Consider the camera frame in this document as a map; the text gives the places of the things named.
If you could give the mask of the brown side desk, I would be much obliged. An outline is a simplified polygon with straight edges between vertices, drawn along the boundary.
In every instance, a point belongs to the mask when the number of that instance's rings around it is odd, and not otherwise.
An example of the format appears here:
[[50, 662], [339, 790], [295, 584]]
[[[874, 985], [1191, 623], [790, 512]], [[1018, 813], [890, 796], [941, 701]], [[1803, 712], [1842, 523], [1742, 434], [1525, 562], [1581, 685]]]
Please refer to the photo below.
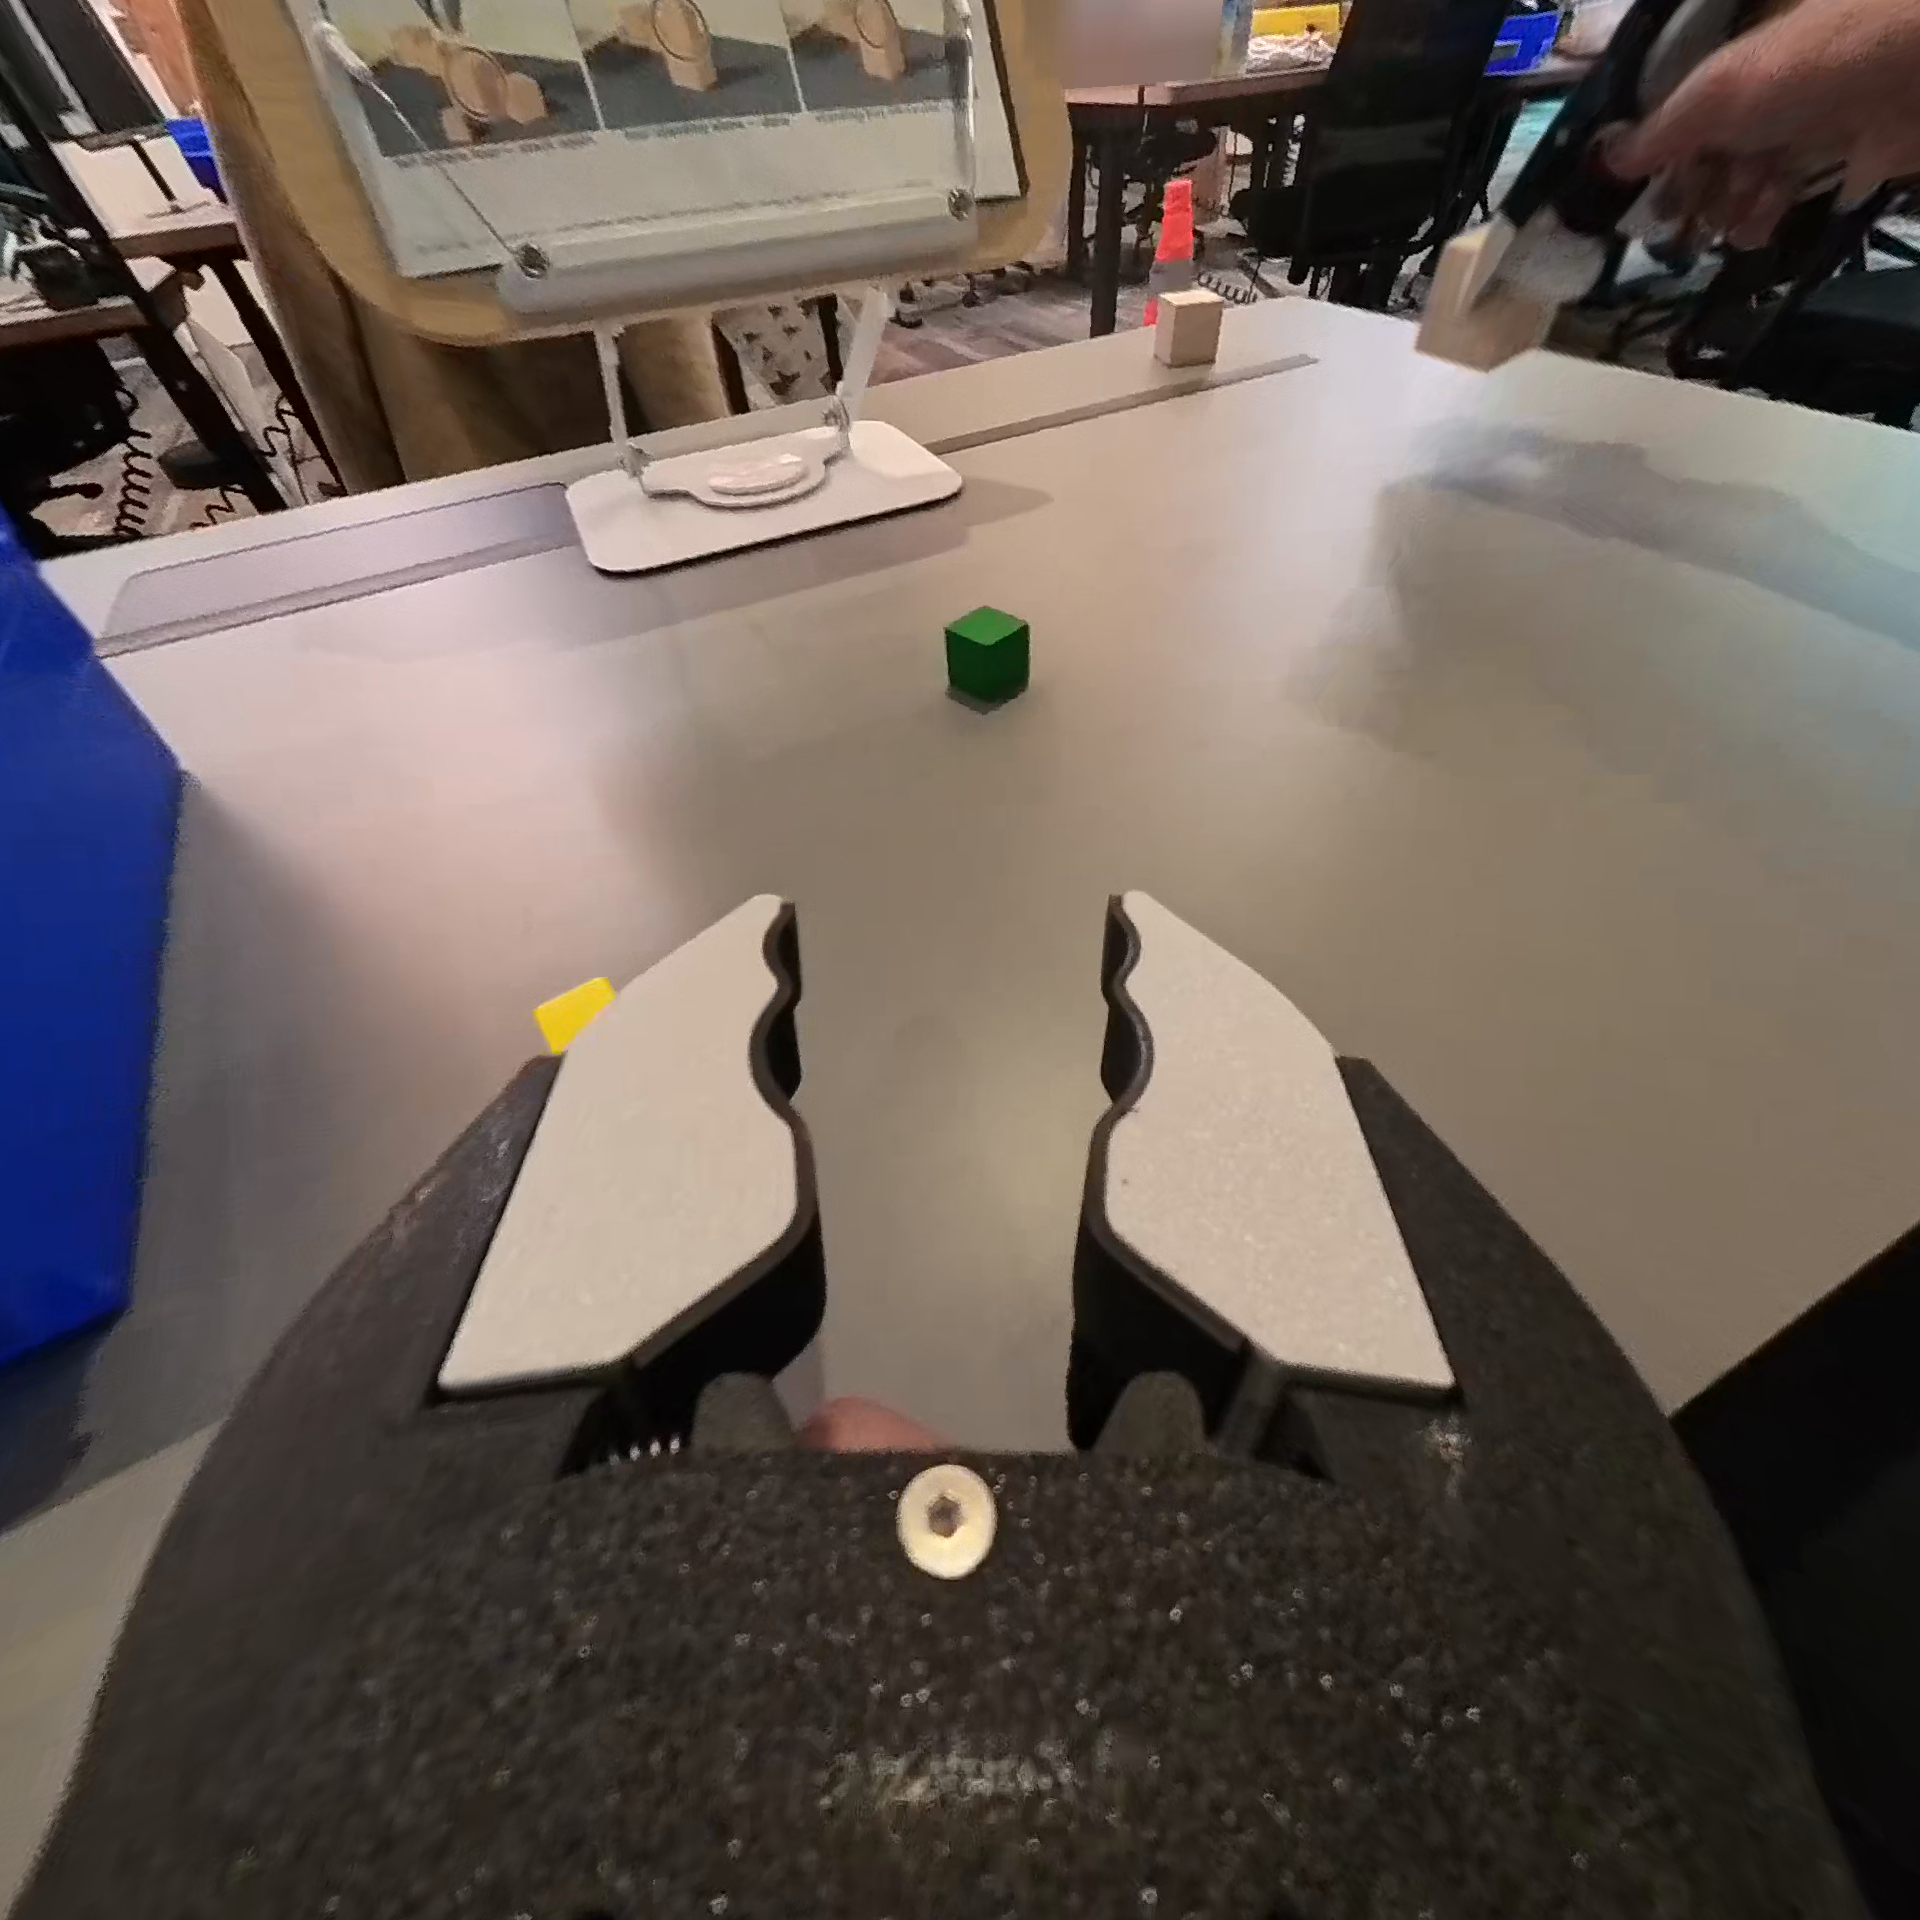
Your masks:
[[139, 395], [106, 351], [111, 339], [134, 351], [156, 395], [211, 456], [223, 512], [239, 501], [250, 512], [301, 506], [301, 451], [334, 473], [228, 206], [106, 228], [95, 211], [72, 223], [67, 206], [6, 184], [6, 512], [39, 557], [150, 529], [156, 495], [122, 495], [134, 518], [100, 534], [56, 534], [33, 518], [56, 495], [95, 495], [95, 484], [67, 484], [67, 473], [117, 445], [145, 456], [145, 473], [161, 467], [139, 429]]

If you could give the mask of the green wooden cube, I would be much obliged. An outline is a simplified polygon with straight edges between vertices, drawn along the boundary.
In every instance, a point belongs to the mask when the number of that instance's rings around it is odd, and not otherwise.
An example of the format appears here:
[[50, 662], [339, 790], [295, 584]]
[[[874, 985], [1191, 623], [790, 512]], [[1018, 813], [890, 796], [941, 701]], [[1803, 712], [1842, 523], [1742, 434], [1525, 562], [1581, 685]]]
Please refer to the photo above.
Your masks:
[[1030, 623], [1002, 607], [974, 607], [946, 629], [946, 690], [979, 707], [1002, 707], [1030, 690]]

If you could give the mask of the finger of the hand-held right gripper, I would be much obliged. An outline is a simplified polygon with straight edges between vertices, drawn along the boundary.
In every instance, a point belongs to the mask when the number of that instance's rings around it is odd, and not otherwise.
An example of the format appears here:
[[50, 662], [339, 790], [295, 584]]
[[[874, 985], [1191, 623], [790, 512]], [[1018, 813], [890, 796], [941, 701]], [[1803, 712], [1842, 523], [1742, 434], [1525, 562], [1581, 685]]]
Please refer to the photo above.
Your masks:
[[1603, 278], [1614, 234], [1575, 228], [1564, 211], [1530, 211], [1525, 223], [1491, 217], [1486, 278], [1475, 312], [1558, 312], [1586, 301]]

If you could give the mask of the blue plastic bin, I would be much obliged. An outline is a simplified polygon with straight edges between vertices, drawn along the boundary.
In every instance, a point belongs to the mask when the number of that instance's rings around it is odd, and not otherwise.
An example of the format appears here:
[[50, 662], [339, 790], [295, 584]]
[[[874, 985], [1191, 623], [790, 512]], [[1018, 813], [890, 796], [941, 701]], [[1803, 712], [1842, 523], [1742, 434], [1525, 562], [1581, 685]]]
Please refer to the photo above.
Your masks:
[[0, 1363], [128, 1308], [184, 768], [0, 529]]

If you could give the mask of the instruction sign on stand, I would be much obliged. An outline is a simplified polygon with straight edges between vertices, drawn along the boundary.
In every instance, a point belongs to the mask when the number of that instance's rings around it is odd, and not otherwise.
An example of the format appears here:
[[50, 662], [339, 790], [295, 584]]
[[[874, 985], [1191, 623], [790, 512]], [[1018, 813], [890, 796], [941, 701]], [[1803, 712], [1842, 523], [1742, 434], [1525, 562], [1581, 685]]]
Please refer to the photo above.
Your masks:
[[[1024, 245], [1041, 239], [1069, 173], [1063, 11], [996, 6], [1030, 167]], [[312, 139], [317, 83], [295, 56], [284, 6], [184, 6], [184, 39], [239, 228], [323, 417], [323, 445], [356, 495], [607, 440], [584, 334], [417, 339], [328, 267], [301, 217], [301, 184], [328, 173], [334, 139]], [[634, 323], [618, 339], [618, 373], [640, 429], [735, 417], [712, 317]]]

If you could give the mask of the dark office desk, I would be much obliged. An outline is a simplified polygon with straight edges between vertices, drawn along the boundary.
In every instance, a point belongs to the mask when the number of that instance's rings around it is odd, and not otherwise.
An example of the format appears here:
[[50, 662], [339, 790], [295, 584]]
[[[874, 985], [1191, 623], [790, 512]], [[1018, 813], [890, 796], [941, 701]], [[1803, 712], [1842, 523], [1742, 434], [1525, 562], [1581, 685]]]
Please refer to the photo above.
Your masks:
[[[1414, 250], [1436, 250], [1480, 206], [1519, 106], [1569, 95], [1592, 67], [1592, 56], [1553, 50], [1530, 72], [1480, 78], [1458, 178]], [[1208, 83], [1119, 83], [1069, 95], [1069, 278], [1091, 289], [1091, 339], [1119, 328], [1119, 228], [1124, 184], [1146, 167], [1141, 150], [1174, 128], [1241, 134], [1252, 145], [1252, 178], [1274, 173], [1286, 184], [1302, 150], [1302, 106], [1325, 72], [1330, 67], [1269, 67]]]

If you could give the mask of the white black-patterned cloth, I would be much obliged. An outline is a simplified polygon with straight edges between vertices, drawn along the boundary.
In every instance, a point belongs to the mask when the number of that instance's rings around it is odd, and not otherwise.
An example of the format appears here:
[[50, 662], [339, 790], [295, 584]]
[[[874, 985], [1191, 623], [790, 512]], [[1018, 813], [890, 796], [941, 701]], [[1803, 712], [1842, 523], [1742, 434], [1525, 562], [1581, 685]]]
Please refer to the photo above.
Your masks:
[[729, 412], [818, 401], [840, 384], [840, 301], [751, 301], [712, 317]]

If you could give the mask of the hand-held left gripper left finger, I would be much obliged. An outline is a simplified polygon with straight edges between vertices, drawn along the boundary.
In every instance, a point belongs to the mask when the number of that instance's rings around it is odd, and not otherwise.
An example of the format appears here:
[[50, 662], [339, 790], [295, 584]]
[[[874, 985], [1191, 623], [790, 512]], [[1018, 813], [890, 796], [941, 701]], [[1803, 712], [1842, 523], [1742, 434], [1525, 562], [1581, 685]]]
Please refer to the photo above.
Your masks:
[[685, 1441], [712, 1380], [779, 1380], [813, 1347], [829, 1280], [796, 1007], [796, 902], [751, 896], [562, 1046], [445, 1402], [584, 1386], [629, 1441]]

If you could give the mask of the printed instruction sheet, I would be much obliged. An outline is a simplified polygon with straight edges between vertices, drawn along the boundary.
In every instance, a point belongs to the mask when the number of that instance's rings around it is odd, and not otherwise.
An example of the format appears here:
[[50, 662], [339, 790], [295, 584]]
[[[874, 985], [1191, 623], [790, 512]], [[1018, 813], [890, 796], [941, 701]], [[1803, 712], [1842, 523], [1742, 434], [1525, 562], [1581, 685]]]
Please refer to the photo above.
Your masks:
[[1024, 189], [991, 6], [284, 6], [412, 278], [946, 250]]

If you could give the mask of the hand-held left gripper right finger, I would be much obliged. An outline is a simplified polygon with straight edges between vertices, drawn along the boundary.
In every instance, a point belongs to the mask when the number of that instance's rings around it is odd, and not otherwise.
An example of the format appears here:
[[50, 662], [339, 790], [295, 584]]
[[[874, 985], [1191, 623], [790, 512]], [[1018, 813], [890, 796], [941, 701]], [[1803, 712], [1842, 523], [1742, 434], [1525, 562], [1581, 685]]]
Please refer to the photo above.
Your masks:
[[1069, 1441], [1096, 1441], [1146, 1375], [1185, 1380], [1213, 1441], [1263, 1441], [1291, 1386], [1453, 1402], [1453, 1358], [1325, 1030], [1146, 890], [1107, 902], [1102, 1007]]

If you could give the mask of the person's right hand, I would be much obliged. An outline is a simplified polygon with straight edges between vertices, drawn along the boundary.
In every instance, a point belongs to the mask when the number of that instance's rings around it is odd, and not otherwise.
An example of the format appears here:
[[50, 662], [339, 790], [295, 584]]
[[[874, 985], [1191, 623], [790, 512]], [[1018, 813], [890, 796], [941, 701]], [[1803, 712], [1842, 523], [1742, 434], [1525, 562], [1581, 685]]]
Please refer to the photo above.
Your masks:
[[1842, 200], [1920, 173], [1920, 6], [1803, 0], [1720, 45], [1636, 128], [1603, 139], [1664, 223], [1753, 250], [1814, 178]]

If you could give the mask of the large plain wooden cube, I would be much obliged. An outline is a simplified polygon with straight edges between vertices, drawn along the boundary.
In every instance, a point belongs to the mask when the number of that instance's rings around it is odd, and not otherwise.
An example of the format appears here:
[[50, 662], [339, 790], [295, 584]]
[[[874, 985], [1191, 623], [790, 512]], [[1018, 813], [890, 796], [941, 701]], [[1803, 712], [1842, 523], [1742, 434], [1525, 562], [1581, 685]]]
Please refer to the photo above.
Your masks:
[[1441, 245], [1419, 312], [1419, 356], [1491, 373], [1547, 345], [1558, 306], [1503, 284], [1503, 256], [1514, 250], [1514, 239], [1519, 228], [1508, 217], [1491, 217]]

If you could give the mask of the black office chair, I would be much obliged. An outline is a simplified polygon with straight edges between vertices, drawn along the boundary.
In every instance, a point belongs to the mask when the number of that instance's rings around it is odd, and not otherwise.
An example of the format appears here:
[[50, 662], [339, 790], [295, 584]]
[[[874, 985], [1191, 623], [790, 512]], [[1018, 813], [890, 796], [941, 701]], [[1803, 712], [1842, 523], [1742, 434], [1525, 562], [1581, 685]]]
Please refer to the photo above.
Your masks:
[[1380, 312], [1458, 178], [1503, 0], [1358, 0], [1302, 106], [1297, 173], [1252, 178], [1230, 217], [1291, 284]]

